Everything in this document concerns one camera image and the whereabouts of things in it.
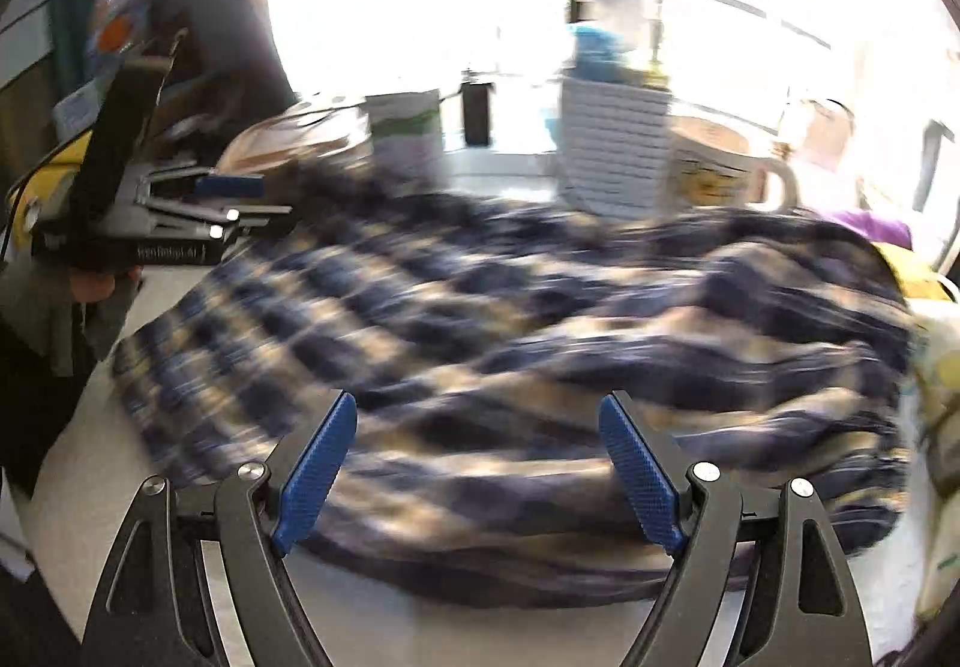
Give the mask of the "left hand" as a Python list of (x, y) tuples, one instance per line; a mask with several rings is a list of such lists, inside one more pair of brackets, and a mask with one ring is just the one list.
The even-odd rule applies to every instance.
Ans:
[(119, 295), (124, 302), (130, 303), (137, 295), (142, 283), (142, 268), (128, 269), (121, 274), (101, 274), (80, 269), (68, 271), (68, 286), (71, 300), (76, 303), (101, 303), (111, 296)]

